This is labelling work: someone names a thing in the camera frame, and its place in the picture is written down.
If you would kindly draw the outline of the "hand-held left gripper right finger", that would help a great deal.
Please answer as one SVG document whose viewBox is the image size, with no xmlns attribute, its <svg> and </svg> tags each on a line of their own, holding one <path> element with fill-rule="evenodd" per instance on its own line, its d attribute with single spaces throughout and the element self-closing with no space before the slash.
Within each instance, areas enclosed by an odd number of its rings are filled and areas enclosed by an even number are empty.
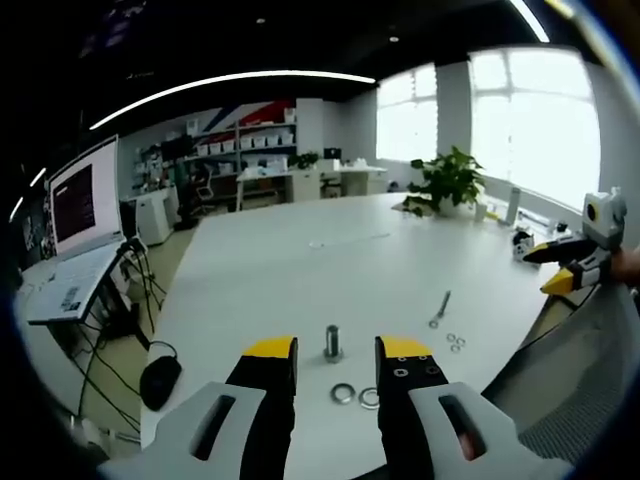
<svg viewBox="0 0 640 480">
<path fill-rule="evenodd" d="M 378 427 L 393 479 L 565 479 L 573 467 L 519 440 L 513 420 L 462 382 L 449 382 L 412 339 L 375 340 Z"/>
</svg>

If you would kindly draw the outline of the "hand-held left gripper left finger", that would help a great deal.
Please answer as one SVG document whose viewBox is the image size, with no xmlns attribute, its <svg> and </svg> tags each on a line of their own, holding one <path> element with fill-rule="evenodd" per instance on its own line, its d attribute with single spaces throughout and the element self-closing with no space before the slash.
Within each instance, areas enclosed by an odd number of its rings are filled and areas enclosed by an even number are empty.
<svg viewBox="0 0 640 480">
<path fill-rule="evenodd" d="M 158 422 L 139 454 L 99 466 L 104 479 L 281 479 L 294 429 L 298 340 L 261 340 L 223 383 Z"/>
</svg>

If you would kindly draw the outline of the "person's right hand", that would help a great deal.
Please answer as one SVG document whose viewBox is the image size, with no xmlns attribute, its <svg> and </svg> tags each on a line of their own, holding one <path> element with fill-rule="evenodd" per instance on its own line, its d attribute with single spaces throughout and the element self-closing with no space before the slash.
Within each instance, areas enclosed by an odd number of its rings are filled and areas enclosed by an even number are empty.
<svg viewBox="0 0 640 480">
<path fill-rule="evenodd" d="M 620 249 L 611 257 L 611 276 L 630 288 L 639 289 L 640 285 L 640 247 Z"/>
</svg>

